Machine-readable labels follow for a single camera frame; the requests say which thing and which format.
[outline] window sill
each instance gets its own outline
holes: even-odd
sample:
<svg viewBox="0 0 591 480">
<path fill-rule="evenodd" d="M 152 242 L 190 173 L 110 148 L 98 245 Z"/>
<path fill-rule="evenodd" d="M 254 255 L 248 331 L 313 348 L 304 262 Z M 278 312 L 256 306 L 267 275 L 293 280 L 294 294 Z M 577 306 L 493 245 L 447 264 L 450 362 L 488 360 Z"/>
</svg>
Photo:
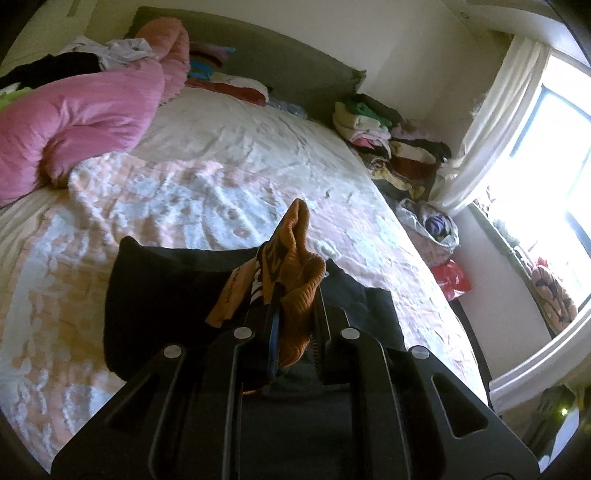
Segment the window sill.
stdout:
<svg viewBox="0 0 591 480">
<path fill-rule="evenodd" d="M 521 261 L 515 254 L 515 250 L 509 245 L 507 240 L 501 235 L 500 231 L 497 230 L 496 226 L 492 224 L 486 214 L 479 207 L 477 207 L 474 203 L 471 203 L 468 208 L 478 222 L 478 225 L 480 225 L 480 227 L 484 230 L 486 236 L 493 243 L 495 248 L 503 255 L 503 257 L 507 259 L 507 261 L 511 264 L 511 267 L 513 267 L 513 270 L 521 277 L 521 280 L 523 280 L 523 283 L 527 287 L 531 297 L 538 307 L 538 311 L 540 312 L 540 315 L 544 320 L 544 324 L 550 333 L 550 338 L 554 339 L 557 336 L 557 332 L 555 332 L 550 326 L 550 321 L 544 313 L 543 301 L 535 291 L 534 286 L 531 284 L 530 275 L 521 264 Z"/>
</svg>

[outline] pink and white blanket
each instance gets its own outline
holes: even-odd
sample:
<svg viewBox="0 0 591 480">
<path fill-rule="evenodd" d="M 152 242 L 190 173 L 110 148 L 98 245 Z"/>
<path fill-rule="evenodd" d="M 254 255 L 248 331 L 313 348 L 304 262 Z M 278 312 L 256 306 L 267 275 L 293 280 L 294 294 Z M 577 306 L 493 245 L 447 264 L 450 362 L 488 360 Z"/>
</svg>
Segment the pink and white blanket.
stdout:
<svg viewBox="0 0 591 480">
<path fill-rule="evenodd" d="M 180 97 L 158 111 L 135 156 L 109 153 L 74 168 L 69 195 L 28 238 L 0 299 L 0 408 L 43 466 L 122 385 L 102 350 L 121 238 L 256 247 L 296 197 L 310 208 L 308 248 L 389 290 L 407 346 L 428 346 L 486 401 L 461 324 L 336 134 L 206 90 Z"/>
</svg>

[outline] metal rivet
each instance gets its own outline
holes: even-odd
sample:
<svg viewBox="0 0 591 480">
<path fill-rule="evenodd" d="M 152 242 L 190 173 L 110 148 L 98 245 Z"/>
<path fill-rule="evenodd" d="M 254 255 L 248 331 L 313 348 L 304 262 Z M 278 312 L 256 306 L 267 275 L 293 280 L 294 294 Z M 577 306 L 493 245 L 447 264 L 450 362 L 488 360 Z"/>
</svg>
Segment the metal rivet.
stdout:
<svg viewBox="0 0 591 480">
<path fill-rule="evenodd" d="M 357 340 L 359 338 L 359 331 L 354 328 L 344 328 L 340 331 L 341 337 L 346 340 Z"/>
<path fill-rule="evenodd" d="M 429 355 L 431 355 L 429 353 L 429 350 L 427 350 L 425 347 L 423 346 L 416 346 L 411 350 L 411 353 L 413 355 L 414 358 L 418 358 L 419 360 L 425 360 L 426 358 L 429 358 Z"/>
<path fill-rule="evenodd" d="M 250 328 L 248 327 L 238 327 L 236 330 L 234 330 L 234 336 L 236 338 L 239 338 L 241 340 L 244 340 L 245 338 L 249 338 L 252 335 L 252 330 L 250 330 Z"/>
<path fill-rule="evenodd" d="M 183 353 L 183 349 L 178 345 L 168 345 L 164 349 L 164 356 L 166 358 L 177 358 L 181 353 Z"/>
</svg>

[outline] window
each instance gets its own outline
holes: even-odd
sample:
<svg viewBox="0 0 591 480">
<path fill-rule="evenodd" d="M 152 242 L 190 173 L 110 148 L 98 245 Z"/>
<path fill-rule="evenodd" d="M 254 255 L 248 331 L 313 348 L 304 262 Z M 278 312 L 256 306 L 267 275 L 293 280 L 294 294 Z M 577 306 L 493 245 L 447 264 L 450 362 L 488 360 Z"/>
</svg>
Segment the window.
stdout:
<svg viewBox="0 0 591 480">
<path fill-rule="evenodd" d="M 551 57 L 512 151 L 489 177 L 489 219 L 523 256 L 591 298 L 591 77 Z"/>
</svg>

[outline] bed headboard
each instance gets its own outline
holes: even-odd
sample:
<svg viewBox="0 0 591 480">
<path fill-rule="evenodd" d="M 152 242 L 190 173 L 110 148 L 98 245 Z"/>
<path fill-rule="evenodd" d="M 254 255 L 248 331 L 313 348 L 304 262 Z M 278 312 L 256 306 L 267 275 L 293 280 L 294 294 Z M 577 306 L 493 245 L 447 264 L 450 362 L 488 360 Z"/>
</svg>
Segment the bed headboard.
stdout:
<svg viewBox="0 0 591 480">
<path fill-rule="evenodd" d="M 273 30 L 232 18 L 174 8 L 140 7 L 129 29 L 133 37 L 148 21 L 175 17 L 191 40 L 236 48 L 222 71 L 259 80 L 277 99 L 296 103 L 310 117 L 332 125 L 335 102 L 357 91 L 365 78 L 333 57 Z"/>
</svg>

